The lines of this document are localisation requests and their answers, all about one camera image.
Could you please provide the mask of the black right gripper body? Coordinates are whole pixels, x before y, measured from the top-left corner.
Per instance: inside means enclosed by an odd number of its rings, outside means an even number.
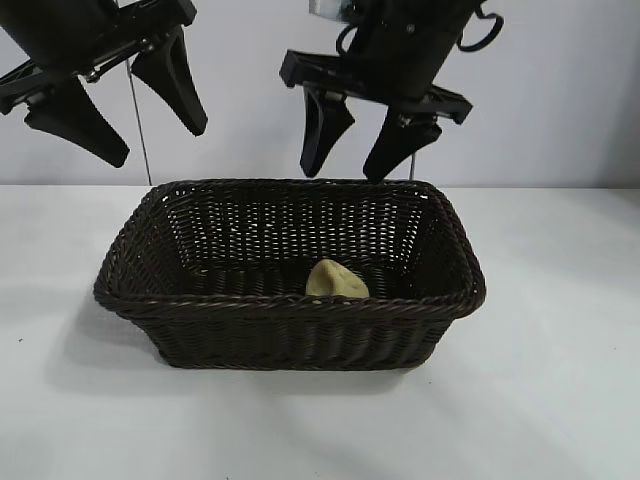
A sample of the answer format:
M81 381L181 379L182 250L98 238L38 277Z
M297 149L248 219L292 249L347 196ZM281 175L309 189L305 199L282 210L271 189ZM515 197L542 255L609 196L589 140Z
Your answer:
M345 27L334 55L286 52L279 74L287 87L464 122L471 104L433 82L475 12L473 1L311 1L309 12Z

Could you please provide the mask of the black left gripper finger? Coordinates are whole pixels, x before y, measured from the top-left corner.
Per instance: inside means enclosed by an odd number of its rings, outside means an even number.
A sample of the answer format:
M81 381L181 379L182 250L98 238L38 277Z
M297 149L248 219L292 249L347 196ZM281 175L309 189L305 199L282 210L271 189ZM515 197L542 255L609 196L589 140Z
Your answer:
M87 150L109 165L124 165L130 149L96 108L78 79L58 83L27 99L24 122Z
M132 73L154 91L192 135L202 135L207 114L189 68L184 31L176 26L166 32L152 50L140 53Z

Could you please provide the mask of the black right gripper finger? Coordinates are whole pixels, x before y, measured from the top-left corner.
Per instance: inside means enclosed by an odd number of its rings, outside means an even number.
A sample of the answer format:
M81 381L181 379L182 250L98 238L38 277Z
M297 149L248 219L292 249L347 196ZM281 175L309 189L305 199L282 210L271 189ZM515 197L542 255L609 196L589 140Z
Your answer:
M317 176L331 149L355 119L343 94L307 86L304 101L305 130L300 166L306 176Z
M387 113L363 167L369 181L384 180L404 160L435 142L442 130L436 116Z

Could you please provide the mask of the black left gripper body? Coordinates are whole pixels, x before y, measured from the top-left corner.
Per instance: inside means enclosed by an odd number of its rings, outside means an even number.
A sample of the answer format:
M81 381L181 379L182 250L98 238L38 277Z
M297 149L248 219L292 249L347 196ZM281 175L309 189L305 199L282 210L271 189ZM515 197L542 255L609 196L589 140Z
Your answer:
M1 113L68 78L95 82L194 19L191 1L3 1L1 28L28 60L1 77Z

